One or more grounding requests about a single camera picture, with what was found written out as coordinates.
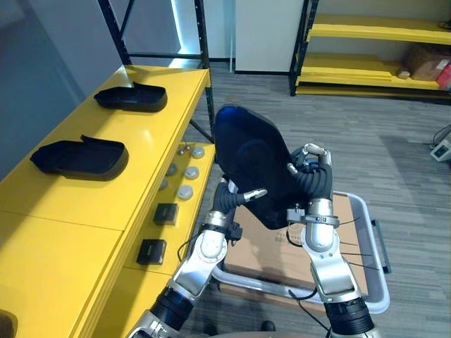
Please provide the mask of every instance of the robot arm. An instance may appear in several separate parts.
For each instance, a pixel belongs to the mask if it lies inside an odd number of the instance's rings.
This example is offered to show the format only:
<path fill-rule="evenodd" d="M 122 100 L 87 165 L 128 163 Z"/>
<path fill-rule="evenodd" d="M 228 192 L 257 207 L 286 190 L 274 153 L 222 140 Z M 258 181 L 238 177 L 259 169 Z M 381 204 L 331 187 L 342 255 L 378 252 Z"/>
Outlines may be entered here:
<path fill-rule="evenodd" d="M 221 178 L 213 208 L 206 216 L 192 254 L 180 264 L 155 304 L 142 314 L 129 338 L 182 337 L 180 328 L 208 285 L 213 269 L 226 257 L 227 214 L 266 193 L 265 189 L 256 189 L 232 194 L 228 191 L 228 181 Z"/>
<path fill-rule="evenodd" d="M 301 233 L 302 246 L 310 256 L 311 273 L 332 326 L 332 337 L 381 338 L 350 265 L 340 253 L 340 239 L 335 231 L 340 223 L 333 215 L 330 151 L 306 144 L 302 149 L 302 161 L 307 154 L 318 156 L 318 170 L 299 173 L 293 164 L 288 164 L 301 193 L 309 195 L 305 214 L 291 209 L 288 220 L 306 225 Z"/>
<path fill-rule="evenodd" d="M 332 326 L 332 337 L 381 338 L 349 263 L 340 253 L 340 239 L 335 231 L 340 223 L 333 215 L 330 151 L 306 144 L 299 152 L 301 162 L 308 154 L 318 156 L 318 169 L 305 172 L 299 161 L 296 165 L 288 164 L 299 193 L 309 198 L 305 213 L 298 207 L 288 210 L 288 221 L 306 224 L 301 233 L 302 246 L 311 259 L 311 273 Z M 265 189 L 257 189 L 245 194 L 231 194 L 227 180 L 221 180 L 213 208 L 202 225 L 202 233 L 191 256 L 180 264 L 155 304 L 143 313 L 129 338 L 182 337 L 180 328 L 205 290 L 212 270 L 226 256 L 228 212 L 266 193 Z"/>

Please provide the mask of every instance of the black tray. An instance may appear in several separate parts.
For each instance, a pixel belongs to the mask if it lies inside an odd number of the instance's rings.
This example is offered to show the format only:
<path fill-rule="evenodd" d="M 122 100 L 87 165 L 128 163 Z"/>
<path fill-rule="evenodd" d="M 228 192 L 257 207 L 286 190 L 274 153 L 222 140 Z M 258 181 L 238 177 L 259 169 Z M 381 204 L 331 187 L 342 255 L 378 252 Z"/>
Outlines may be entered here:
<path fill-rule="evenodd" d="M 134 87 L 113 87 L 95 94 L 97 103 L 105 108 L 155 113 L 166 106 L 168 96 L 163 87 L 133 83 Z"/>
<path fill-rule="evenodd" d="M 84 135 L 81 140 L 42 146 L 30 160 L 44 173 L 79 180 L 112 180 L 126 167 L 128 152 L 123 143 Z"/>

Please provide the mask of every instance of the light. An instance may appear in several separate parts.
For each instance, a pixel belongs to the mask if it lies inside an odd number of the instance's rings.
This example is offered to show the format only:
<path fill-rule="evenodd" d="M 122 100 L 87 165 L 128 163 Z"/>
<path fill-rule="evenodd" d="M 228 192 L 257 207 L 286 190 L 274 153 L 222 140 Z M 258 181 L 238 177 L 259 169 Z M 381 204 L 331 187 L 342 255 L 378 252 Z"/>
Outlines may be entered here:
<path fill-rule="evenodd" d="M 180 21 L 178 18 L 177 6 L 175 4 L 175 0 L 171 0 L 172 12 L 174 14 L 175 21 L 175 29 L 177 30 L 178 42 L 180 43 L 179 54 L 186 54 L 185 44 L 183 43 L 182 33 L 180 31 Z M 172 62 L 169 64 L 170 68 L 183 68 L 186 65 L 187 59 L 184 58 L 174 58 Z"/>

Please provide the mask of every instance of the white device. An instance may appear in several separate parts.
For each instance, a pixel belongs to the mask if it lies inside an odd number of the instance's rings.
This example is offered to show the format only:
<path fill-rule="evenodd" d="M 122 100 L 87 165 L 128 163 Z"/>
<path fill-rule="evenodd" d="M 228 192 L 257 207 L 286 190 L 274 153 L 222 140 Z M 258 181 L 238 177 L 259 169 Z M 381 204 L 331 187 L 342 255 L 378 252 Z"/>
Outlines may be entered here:
<path fill-rule="evenodd" d="M 447 137 L 442 140 L 434 149 L 431 151 L 431 156 L 437 162 L 443 162 L 451 159 L 451 143 L 448 140 L 451 137 Z"/>

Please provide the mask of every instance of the white wall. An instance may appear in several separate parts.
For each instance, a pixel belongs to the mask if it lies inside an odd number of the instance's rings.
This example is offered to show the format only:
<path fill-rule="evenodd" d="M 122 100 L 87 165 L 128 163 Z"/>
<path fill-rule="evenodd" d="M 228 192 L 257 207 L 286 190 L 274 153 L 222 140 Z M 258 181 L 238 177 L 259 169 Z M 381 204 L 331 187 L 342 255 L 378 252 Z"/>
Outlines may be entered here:
<path fill-rule="evenodd" d="M 171 3 L 139 3 L 129 42 L 177 52 Z M 96 0 L 0 0 L 0 180 L 120 65 Z"/>
<path fill-rule="evenodd" d="M 300 0 L 238 0 L 235 69 L 288 71 L 301 8 Z"/>
<path fill-rule="evenodd" d="M 198 54 L 199 35 L 194 1 L 174 0 L 174 3 L 185 53 Z M 204 11 L 210 58 L 230 57 L 230 35 L 235 30 L 235 0 L 204 0 Z"/>

